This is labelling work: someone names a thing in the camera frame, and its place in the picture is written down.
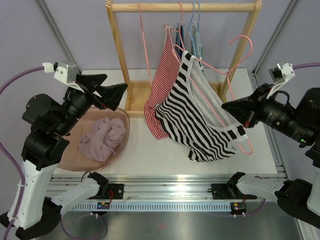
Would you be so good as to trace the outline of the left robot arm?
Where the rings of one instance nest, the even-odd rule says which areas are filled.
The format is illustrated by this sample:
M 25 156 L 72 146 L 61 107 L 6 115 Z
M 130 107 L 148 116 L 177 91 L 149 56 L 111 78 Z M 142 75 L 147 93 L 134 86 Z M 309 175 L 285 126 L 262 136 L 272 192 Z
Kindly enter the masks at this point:
M 11 210 L 0 216 L 1 224 L 16 228 L 20 240 L 49 234 L 64 214 L 86 199 L 103 199 L 109 181 L 97 172 L 63 194 L 46 192 L 69 141 L 67 136 L 91 107 L 115 111 L 127 89 L 126 83 L 103 86 L 106 74 L 76 75 L 77 88 L 67 88 L 63 102 L 47 94 L 33 96 L 26 104 L 23 120 L 30 124 L 22 148 L 22 178 Z

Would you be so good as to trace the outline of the pink wire hanger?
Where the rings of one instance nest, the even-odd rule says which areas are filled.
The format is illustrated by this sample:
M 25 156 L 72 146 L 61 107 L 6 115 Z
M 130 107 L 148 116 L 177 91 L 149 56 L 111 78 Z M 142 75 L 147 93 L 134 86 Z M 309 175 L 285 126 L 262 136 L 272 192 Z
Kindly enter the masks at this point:
M 151 75 L 151 69 L 150 69 L 150 63 L 149 63 L 149 57 L 148 57 L 148 50 L 147 50 L 147 44 L 145 39 L 145 32 L 144 32 L 144 26 L 143 26 L 143 20 L 142 20 L 142 13 L 141 13 L 141 6 L 139 3 L 137 3 L 138 7 L 138 13 L 139 13 L 139 22 L 140 22 L 140 29 L 142 34 L 142 41 L 143 41 L 143 48 L 144 48 L 144 54 L 145 54 L 145 61 L 146 61 L 146 67 L 147 67 L 147 73 L 148 73 L 148 79 L 150 87 L 152 87 L 153 79 Z
M 179 20 L 179 24 L 182 25 L 182 21 L 183 21 L 183 16 L 184 16 L 184 9 L 183 9 L 183 5 L 182 3 L 179 1 L 178 2 L 179 7 L 180 7 L 180 20 Z M 172 29 L 171 27 L 169 27 L 168 25 L 164 24 L 164 28 L 165 28 L 165 32 L 167 33 L 167 30 L 169 31 L 176 31 L 176 29 Z M 175 44 L 172 45 L 172 52 L 177 55 L 176 50 L 175 50 Z
M 226 80 L 224 81 L 224 83 L 227 82 L 228 89 L 229 89 L 229 91 L 230 91 L 232 100 L 235 100 L 235 97 L 234 97 L 233 90 L 232 90 L 232 87 L 231 87 L 230 75 L 235 72 L 235 70 L 238 68 L 238 66 L 239 66 L 242 62 L 244 62 L 248 57 L 251 56 L 252 51 L 253 51 L 253 43 L 252 43 L 252 40 L 251 40 L 248 36 L 246 36 L 246 35 L 239 35 L 239 36 L 237 36 L 236 38 L 234 38 L 233 40 L 231 40 L 228 44 L 233 43 L 235 40 L 237 40 L 237 39 L 239 39 L 239 38 L 244 38 L 245 40 L 247 40 L 247 41 L 249 42 L 249 45 L 250 45 L 249 52 L 248 52 L 248 54 L 247 54 L 245 57 L 243 57 L 241 60 L 236 60 L 236 63 L 231 63 L 231 67 L 229 68 L 229 70 L 228 70 L 227 72 L 221 72 L 220 70 L 218 70 L 218 69 L 216 69 L 216 68 L 208 65 L 208 64 L 205 63 L 204 61 L 202 61 L 202 60 L 198 59 L 197 57 L 195 57 L 195 59 L 196 59 L 198 62 L 206 65 L 207 67 L 209 67 L 210 69 L 214 70 L 215 72 L 217 72 L 217 73 L 219 73 L 219 74 L 221 74 L 221 75 L 226 75 Z M 177 54 L 175 48 L 178 48 L 178 49 L 180 49 L 180 50 L 182 50 L 182 51 L 186 51 L 186 50 L 185 50 L 184 48 L 180 47 L 180 46 L 177 45 L 177 44 L 174 44 L 174 45 L 172 46 L 172 49 L 171 49 L 172 54 L 174 55 L 174 57 L 176 58 L 176 60 L 180 63 L 180 62 L 181 62 L 181 59 L 179 58 L 179 55 Z M 241 58 L 241 57 L 242 57 L 242 53 L 235 53 L 235 55 L 236 55 L 236 58 L 238 58 L 238 57 Z M 200 90 L 199 87 L 197 86 L 196 82 L 192 79 L 191 76 L 189 77 L 189 79 L 191 80 L 192 84 L 193 84 L 194 87 L 197 89 L 197 91 L 199 92 L 199 94 L 202 96 L 202 98 L 205 100 L 205 102 L 207 103 L 207 105 L 209 106 L 209 108 L 211 109 L 211 111 L 216 115 L 216 117 L 218 118 L 218 120 L 220 121 L 220 123 L 221 123 L 224 127 L 226 127 L 226 126 L 225 126 L 225 123 L 224 123 L 223 120 L 220 118 L 220 116 L 217 114 L 217 112 L 215 111 L 215 109 L 212 107 L 212 105 L 210 104 L 210 102 L 209 102 L 209 100 L 206 98 L 206 96 L 201 92 L 201 90 Z M 254 150 L 253 150 L 252 144 L 251 144 L 251 142 L 250 142 L 250 140 L 249 140 L 248 138 L 247 138 L 247 143 L 248 143 L 248 145 L 249 145 L 249 147 L 250 147 L 250 152 L 246 152 L 239 143 L 237 143 L 237 144 L 238 144 L 238 147 L 240 148 L 240 150 L 241 150 L 245 155 L 251 155 Z

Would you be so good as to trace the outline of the pink tank top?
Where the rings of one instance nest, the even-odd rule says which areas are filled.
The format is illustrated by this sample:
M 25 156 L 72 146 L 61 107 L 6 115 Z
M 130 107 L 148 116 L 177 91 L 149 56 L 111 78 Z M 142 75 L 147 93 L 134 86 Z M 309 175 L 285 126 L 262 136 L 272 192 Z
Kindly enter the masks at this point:
M 123 144 L 126 133 L 125 122 L 120 117 L 101 118 L 92 124 L 91 132 L 80 138 L 78 147 L 87 158 L 105 162 L 116 154 L 115 149 Z

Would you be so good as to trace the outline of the black white striped tank top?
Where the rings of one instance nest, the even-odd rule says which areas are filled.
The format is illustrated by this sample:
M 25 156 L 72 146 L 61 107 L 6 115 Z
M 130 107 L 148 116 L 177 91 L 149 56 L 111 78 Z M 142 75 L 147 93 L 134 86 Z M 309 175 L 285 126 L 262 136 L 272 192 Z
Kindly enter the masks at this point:
M 235 155 L 248 138 L 222 104 L 196 57 L 184 51 L 178 76 L 168 96 L 156 106 L 155 117 L 174 142 L 189 148 L 190 160 L 213 162 Z

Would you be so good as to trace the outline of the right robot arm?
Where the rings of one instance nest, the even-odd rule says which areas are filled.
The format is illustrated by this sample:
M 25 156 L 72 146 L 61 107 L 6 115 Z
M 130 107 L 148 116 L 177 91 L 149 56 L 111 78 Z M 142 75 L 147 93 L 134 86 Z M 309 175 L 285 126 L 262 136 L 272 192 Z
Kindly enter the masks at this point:
M 282 90 L 272 93 L 273 84 L 264 83 L 250 96 L 222 104 L 222 108 L 238 120 L 244 128 L 261 122 L 310 149 L 305 155 L 313 161 L 315 176 L 312 183 L 303 180 L 283 182 L 235 173 L 228 181 L 227 193 L 232 198 L 242 194 L 272 201 L 288 215 L 316 228 L 320 226 L 320 89 L 309 89 L 297 108 L 289 102 L 276 101 Z

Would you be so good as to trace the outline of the red white striped tank top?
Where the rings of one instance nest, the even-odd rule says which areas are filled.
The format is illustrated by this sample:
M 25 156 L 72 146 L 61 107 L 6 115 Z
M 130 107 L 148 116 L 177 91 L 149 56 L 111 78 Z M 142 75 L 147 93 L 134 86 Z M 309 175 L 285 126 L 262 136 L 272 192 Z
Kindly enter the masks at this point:
M 156 118 L 156 106 L 162 103 L 169 95 L 178 76 L 180 63 L 173 53 L 173 40 L 171 27 L 165 28 L 165 40 L 159 63 L 151 84 L 151 92 L 144 104 L 144 119 L 157 140 L 165 139 L 168 135 L 164 132 L 160 121 Z

